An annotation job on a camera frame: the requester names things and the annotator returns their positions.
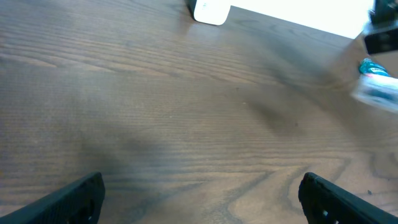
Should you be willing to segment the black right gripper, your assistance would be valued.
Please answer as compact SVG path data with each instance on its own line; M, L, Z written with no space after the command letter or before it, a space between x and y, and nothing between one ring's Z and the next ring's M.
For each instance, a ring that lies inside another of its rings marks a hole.
M363 40L369 55L397 51L397 0L375 0Z

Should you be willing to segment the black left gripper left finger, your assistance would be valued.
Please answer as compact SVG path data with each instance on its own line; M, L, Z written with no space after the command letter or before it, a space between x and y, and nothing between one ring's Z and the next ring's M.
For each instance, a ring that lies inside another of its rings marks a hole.
M1 224L97 224L104 196L102 175L93 172L1 217Z

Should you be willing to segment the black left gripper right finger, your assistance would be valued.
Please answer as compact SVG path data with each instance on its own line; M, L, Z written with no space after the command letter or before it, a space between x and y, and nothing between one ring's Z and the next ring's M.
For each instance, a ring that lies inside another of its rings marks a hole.
M388 224L397 217L377 208L341 187L307 172L298 199L309 224Z

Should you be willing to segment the orange Kleenex tissue pack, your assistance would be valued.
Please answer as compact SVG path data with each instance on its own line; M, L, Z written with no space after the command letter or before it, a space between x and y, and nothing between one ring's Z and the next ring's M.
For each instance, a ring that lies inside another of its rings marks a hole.
M396 78L371 73L361 75L351 96L367 105L397 113Z

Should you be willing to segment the blue Listerine mouthwash bottle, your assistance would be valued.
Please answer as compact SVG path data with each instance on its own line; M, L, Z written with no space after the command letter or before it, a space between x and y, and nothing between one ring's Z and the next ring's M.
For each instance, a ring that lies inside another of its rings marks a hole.
M380 75L389 77L388 71L378 63L374 62L370 58L365 58L359 63L359 73L362 76Z

